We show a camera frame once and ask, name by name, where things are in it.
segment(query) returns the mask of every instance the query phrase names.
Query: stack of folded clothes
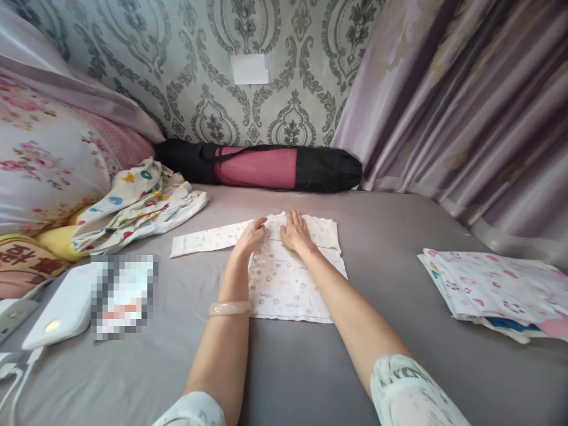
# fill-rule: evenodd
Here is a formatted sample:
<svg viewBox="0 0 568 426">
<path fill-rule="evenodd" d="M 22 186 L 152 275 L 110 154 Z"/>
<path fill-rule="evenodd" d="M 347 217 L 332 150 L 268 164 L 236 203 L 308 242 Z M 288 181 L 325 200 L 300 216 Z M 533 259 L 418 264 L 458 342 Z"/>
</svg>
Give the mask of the stack of folded clothes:
<svg viewBox="0 0 568 426">
<path fill-rule="evenodd" d="M 424 249 L 418 258 L 458 320 L 520 343 L 568 341 L 568 276 L 541 260 Z"/>
</svg>

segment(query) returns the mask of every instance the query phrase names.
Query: black bag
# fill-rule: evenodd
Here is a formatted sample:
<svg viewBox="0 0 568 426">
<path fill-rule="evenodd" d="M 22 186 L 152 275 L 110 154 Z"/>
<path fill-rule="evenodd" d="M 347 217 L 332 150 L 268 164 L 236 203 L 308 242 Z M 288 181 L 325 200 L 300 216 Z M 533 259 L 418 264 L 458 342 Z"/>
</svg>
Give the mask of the black bag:
<svg viewBox="0 0 568 426">
<path fill-rule="evenodd" d="M 305 192 L 346 191 L 359 184 L 363 173 L 360 161 L 342 149 L 255 145 L 239 152 L 215 156 L 219 147 L 214 143 L 192 144 L 181 139 L 168 139 L 156 146 L 156 160 L 174 172 L 181 172 L 190 183 L 218 185 L 214 170 L 216 163 L 250 151 L 274 150 L 277 155 L 278 150 L 295 149 L 297 160 L 294 190 Z"/>
</svg>

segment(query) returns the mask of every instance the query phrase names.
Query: bed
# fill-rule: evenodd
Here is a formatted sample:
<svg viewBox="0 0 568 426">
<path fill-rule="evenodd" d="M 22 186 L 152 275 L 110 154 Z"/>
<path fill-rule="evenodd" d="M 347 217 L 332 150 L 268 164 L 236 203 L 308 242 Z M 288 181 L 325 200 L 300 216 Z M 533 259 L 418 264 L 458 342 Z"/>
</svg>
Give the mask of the bed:
<svg viewBox="0 0 568 426">
<path fill-rule="evenodd" d="M 84 333 L 50 347 L 22 395 L 18 424 L 151 425 L 183 390 L 230 252 L 170 259 L 172 237 L 293 207 L 337 221 L 349 279 L 472 425 L 568 424 L 566 343 L 545 339 L 522 346 L 450 318 L 416 254 L 423 247 L 489 250 L 434 202 L 389 193 L 195 186 L 212 197 L 204 210 L 121 251 L 159 256 L 148 324 L 121 341 L 94 343 Z M 43 305 L 59 281 L 45 291 Z M 0 351 L 18 349 L 39 313 Z M 252 319 L 248 360 L 241 425 L 379 424 L 332 324 Z M 6 389 L 2 385 L 0 395 Z"/>
</svg>

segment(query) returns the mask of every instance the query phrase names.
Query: cable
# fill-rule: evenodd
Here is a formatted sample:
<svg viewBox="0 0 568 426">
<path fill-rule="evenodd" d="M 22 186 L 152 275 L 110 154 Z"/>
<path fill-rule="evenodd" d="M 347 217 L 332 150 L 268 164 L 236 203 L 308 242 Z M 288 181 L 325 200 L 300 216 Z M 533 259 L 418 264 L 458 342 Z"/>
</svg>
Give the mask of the cable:
<svg viewBox="0 0 568 426">
<path fill-rule="evenodd" d="M 48 278 L 45 281 L 39 283 L 32 290 L 27 292 L 26 295 L 24 297 L 22 297 L 22 299 L 33 299 L 34 297 L 37 296 L 37 294 L 41 291 L 42 288 L 44 288 L 46 285 L 48 285 L 53 280 L 55 280 L 55 278 Z"/>
<path fill-rule="evenodd" d="M 15 374 L 16 379 L 12 383 L 12 386 L 10 386 L 10 388 L 8 389 L 6 395 L 4 395 L 4 398 L 2 398 L 2 402 L 0 402 L 0 413 L 2 412 L 2 408 L 4 408 L 4 405 L 6 405 L 6 403 L 8 402 L 8 399 L 10 398 L 10 395 L 12 395 L 14 389 L 18 387 L 18 384 L 24 372 L 19 367 L 17 367 L 16 364 L 6 364 L 0 369 L 0 379 L 8 377 L 10 374 Z"/>
<path fill-rule="evenodd" d="M 34 368 L 34 364 L 39 359 L 41 354 L 43 354 L 45 348 L 46 348 L 45 346 L 40 346 L 39 348 L 35 348 L 31 352 L 30 358 L 28 358 L 28 361 L 26 362 L 28 367 L 25 370 L 24 378 L 22 379 L 22 383 L 20 384 L 20 387 L 18 388 L 18 391 L 16 392 L 16 394 L 14 395 L 14 399 L 12 400 L 12 407 L 10 410 L 10 417 L 9 417 L 9 426 L 16 426 L 16 407 L 18 405 L 18 400 L 22 395 L 22 391 L 24 390 L 26 382 L 30 378 L 31 371 Z"/>
</svg>

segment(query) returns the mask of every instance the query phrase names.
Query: sleeve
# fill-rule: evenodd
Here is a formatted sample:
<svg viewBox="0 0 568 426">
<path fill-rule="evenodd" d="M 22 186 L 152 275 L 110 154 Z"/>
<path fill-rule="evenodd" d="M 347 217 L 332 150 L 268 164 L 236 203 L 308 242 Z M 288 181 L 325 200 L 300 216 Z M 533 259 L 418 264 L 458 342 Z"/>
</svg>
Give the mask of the sleeve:
<svg viewBox="0 0 568 426">
<path fill-rule="evenodd" d="M 426 370 L 409 357 L 379 359 L 370 384 L 382 426 L 470 426 Z"/>
<path fill-rule="evenodd" d="M 152 426 L 225 426 L 225 415 L 205 392 L 183 395 Z"/>
</svg>

